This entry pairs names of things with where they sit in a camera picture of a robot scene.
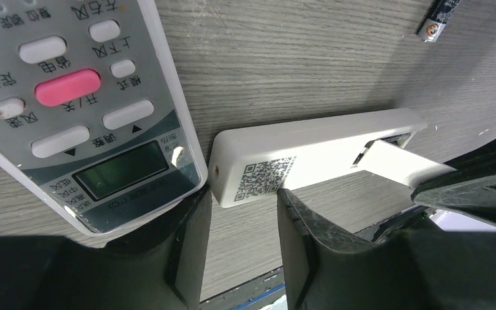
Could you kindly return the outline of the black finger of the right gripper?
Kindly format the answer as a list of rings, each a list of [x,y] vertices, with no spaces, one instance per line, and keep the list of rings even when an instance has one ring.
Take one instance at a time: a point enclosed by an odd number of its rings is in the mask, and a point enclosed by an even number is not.
[[[496,139],[447,165],[454,171],[420,183],[412,202],[496,225]]]

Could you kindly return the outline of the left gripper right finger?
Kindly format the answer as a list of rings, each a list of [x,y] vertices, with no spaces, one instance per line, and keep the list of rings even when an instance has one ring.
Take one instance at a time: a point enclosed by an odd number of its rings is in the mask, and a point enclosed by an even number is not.
[[[406,229],[374,243],[287,189],[277,217],[290,309],[496,309],[496,232]]]

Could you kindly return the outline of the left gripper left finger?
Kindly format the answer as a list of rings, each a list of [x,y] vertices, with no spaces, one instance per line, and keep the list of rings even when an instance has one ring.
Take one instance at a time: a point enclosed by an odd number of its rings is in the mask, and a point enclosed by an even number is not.
[[[204,186],[102,248],[0,236],[0,309],[197,309],[211,212]]]

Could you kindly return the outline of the white battery cover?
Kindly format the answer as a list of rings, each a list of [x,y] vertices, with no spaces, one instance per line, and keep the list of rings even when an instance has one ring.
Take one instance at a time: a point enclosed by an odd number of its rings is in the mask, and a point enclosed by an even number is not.
[[[357,168],[415,189],[423,181],[455,171],[381,139],[372,142]]]

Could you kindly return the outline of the long white remote control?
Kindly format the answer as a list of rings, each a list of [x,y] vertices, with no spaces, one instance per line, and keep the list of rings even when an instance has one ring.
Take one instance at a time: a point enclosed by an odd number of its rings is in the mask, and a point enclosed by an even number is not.
[[[375,140],[405,147],[428,124],[408,108],[275,123],[220,132],[208,182],[223,208],[358,172]]]

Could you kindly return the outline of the small white remote control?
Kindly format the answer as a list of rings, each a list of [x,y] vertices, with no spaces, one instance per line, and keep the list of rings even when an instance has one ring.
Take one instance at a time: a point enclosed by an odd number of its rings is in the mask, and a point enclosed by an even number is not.
[[[0,167],[89,236],[203,187],[154,1],[0,1]]]

